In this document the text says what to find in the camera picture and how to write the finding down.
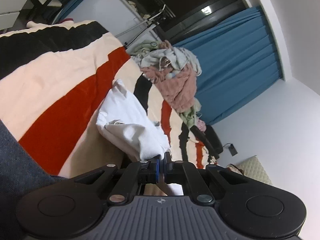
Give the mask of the white polo shirt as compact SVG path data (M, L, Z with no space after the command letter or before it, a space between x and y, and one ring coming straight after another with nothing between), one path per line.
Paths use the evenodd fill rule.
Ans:
M101 104L96 120L99 133L126 153L132 162L163 160L170 152L167 135L151 121L136 96L117 79Z

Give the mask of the green patterned blanket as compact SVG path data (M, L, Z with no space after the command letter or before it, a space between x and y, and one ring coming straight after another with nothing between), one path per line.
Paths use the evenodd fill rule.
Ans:
M130 55L132 53L141 52L143 49L148 50L148 51L152 51L152 50L156 50L156 49L165 49L165 48L172 48L172 47L174 47L174 46L172 46L168 40L165 40L162 42L145 40L142 43L136 45L130 51ZM199 101L195 97L194 98L194 105L192 107L190 107L185 112L182 112L182 113L176 112L176 113L180 116L180 118L187 125L187 127L191 128L191 127L197 125L197 121L199 118L197 117L196 113L199 112L200 109L201 109L201 104L199 103Z

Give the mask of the pink fluffy blanket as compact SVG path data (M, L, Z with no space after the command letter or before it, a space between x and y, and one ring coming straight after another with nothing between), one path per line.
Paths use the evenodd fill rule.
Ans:
M169 66L158 70L154 66L140 69L159 90L163 99L177 112L182 113L194 105L196 73L190 63L176 73Z

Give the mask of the blue jeans leg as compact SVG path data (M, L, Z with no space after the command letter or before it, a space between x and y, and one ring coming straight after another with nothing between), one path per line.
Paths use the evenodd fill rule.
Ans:
M1 239L25 237L15 215L21 197L62 180L45 172L1 123Z

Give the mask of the striped bed blanket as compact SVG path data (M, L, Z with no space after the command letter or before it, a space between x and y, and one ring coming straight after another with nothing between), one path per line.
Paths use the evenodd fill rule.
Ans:
M27 29L1 35L1 123L49 175L72 178L128 157L96 127L117 79L160 124L172 160L207 165L202 155L212 149L204 132L182 135L187 125L98 22L30 22Z

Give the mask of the blue curtain right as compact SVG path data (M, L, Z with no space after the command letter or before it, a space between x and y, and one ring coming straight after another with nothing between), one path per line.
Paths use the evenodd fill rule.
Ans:
M277 46L261 7L243 10L175 44L199 60L195 97L202 120L213 125L283 77Z

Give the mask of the garment steamer stand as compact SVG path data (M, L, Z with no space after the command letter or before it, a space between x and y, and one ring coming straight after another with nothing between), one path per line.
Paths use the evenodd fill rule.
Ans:
M166 7L167 7L167 5L163 4L162 9L157 14L155 14L153 16L150 16L149 18L147 18L147 19L143 20L142 22L140 22L138 25L135 25L134 27L131 27L130 29L127 29L126 31L124 31L122 33L119 33L118 35L116 35L116 38L119 38L119 37L131 32L132 30L140 27L141 25L146 24L145 28L143 30L141 30L139 33L137 33L134 38L132 38L129 42L124 42L124 47L125 47L125 49L127 49L141 35L143 35L146 32L152 30L156 26L155 22L156 22L157 18L165 11Z

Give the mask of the dark window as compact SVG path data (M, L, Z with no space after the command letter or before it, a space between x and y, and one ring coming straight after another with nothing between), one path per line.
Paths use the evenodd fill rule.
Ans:
M242 0L125 0L150 18L161 40L175 44L246 9Z

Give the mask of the black wall charger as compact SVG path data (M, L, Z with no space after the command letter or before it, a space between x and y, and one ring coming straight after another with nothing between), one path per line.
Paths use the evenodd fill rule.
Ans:
M226 144L224 144L224 145L223 145L223 148L229 150L231 156L235 156L235 155L238 154L236 148L234 147L234 145L233 145L232 143L226 143Z

